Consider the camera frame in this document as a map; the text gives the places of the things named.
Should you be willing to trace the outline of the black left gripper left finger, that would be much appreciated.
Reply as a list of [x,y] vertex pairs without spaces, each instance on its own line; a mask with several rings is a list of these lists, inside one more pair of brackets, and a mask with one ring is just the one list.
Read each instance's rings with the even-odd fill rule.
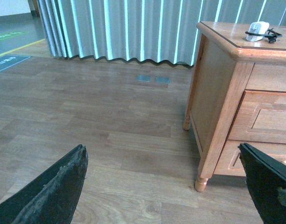
[[0,204],[0,224],[69,224],[88,166],[83,145],[76,146]]

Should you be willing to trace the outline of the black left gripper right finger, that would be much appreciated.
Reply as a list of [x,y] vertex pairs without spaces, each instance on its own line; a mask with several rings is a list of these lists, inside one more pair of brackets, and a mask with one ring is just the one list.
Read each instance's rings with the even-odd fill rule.
[[286,165],[248,143],[238,148],[247,188],[263,223],[286,224]]

